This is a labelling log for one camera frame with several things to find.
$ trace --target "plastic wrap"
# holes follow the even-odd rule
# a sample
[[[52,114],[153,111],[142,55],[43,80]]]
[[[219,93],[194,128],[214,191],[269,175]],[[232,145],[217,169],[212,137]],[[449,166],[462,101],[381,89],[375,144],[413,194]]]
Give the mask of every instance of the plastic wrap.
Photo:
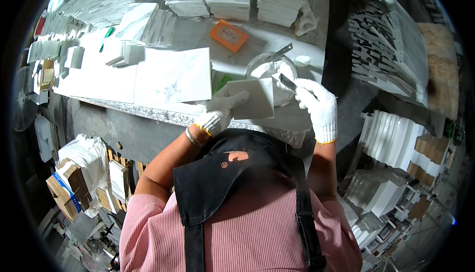
[[[99,137],[91,138],[86,134],[79,134],[75,140],[58,151],[58,156],[60,160],[69,158],[81,167],[84,181],[93,199],[85,213],[89,217],[96,216],[101,208],[96,189],[98,187],[107,189],[109,172],[104,142]]]

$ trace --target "cardboard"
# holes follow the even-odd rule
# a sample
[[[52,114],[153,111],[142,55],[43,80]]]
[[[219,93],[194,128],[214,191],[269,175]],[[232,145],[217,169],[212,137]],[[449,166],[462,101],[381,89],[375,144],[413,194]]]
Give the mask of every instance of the cardboard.
[[[53,175],[46,180],[46,184],[48,185],[49,191],[55,199],[59,209],[69,219],[70,222],[74,222],[79,214],[79,211],[69,196],[68,191],[60,185]]]

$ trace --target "hand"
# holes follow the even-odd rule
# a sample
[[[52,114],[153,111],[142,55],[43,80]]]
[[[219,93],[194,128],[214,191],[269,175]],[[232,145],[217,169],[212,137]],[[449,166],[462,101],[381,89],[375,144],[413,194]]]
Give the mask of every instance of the hand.
[[[228,86],[225,85],[206,104],[205,110],[195,124],[211,137],[215,137],[228,128],[231,122],[231,109],[244,104],[248,98],[247,91],[229,96]]]
[[[335,95],[318,82],[309,79],[298,78],[294,83],[297,85],[295,98],[300,102],[301,109],[308,109],[317,142],[320,144],[334,142],[337,134]]]

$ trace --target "wrist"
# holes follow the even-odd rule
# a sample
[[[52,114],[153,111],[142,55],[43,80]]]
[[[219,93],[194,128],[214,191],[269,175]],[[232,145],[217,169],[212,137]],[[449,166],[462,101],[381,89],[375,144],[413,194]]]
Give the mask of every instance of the wrist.
[[[188,129],[190,134],[202,145],[206,145],[210,142],[211,136],[197,124],[190,125]]]

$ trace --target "apron strap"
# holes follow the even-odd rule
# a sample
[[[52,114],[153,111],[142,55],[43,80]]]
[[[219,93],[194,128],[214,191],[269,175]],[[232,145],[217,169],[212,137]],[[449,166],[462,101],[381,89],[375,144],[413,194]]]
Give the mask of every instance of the apron strap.
[[[322,272],[325,270],[326,258],[322,255],[318,240],[315,222],[313,221],[310,190],[306,184],[297,181],[297,223],[300,241],[304,250],[308,271]],[[203,223],[194,226],[185,226],[185,267],[187,272],[205,271]]]
[[[306,184],[297,181],[297,211],[295,213],[300,241],[304,250],[308,271],[320,272],[325,269],[326,258],[322,255],[315,222],[313,220],[310,190]]]
[[[205,271],[205,232],[203,224],[185,226],[185,268],[187,272]]]

